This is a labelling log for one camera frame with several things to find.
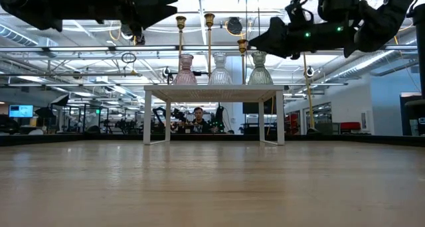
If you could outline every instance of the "glass vase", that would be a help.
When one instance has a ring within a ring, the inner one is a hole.
[[[226,54],[222,52],[217,52],[213,54],[215,69],[211,74],[211,78],[208,84],[211,85],[231,85],[232,77],[226,70]]]
[[[190,54],[180,55],[180,72],[174,79],[174,85],[197,85],[197,79],[192,73],[193,56]]]
[[[255,68],[251,73],[249,85],[253,84],[273,84],[272,76],[264,66],[266,63],[266,52],[256,51],[252,54]]]

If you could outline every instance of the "blue screen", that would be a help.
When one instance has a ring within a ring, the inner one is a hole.
[[[10,105],[9,117],[33,117],[33,110],[32,105]]]

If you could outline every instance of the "wood grain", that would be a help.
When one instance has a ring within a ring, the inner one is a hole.
[[[425,149],[81,141],[0,149],[0,226],[425,226]]]

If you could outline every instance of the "gold candle holder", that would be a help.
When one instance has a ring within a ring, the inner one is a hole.
[[[211,78],[211,27],[214,25],[215,15],[208,13],[205,16],[205,24],[208,27],[208,81]]]
[[[242,57],[242,84],[245,84],[246,83],[246,78],[245,78],[245,52],[246,52],[246,43],[247,43],[247,40],[246,39],[240,39],[240,40],[238,40],[239,52],[240,52],[240,56]]]
[[[177,28],[179,28],[179,72],[180,72],[180,56],[181,56],[182,43],[183,43],[183,29],[185,28],[185,24],[186,24],[186,17],[178,16],[175,19],[177,20]]]

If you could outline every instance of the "white table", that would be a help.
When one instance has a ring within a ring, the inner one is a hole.
[[[264,102],[276,95],[276,112],[278,116],[278,142],[285,144],[284,131],[284,86],[283,85],[149,85],[145,86],[145,117],[143,123],[143,143],[152,145],[170,141],[171,137],[171,103],[172,102],[258,102],[260,141],[264,134]],[[151,142],[152,96],[166,103],[165,140]]]

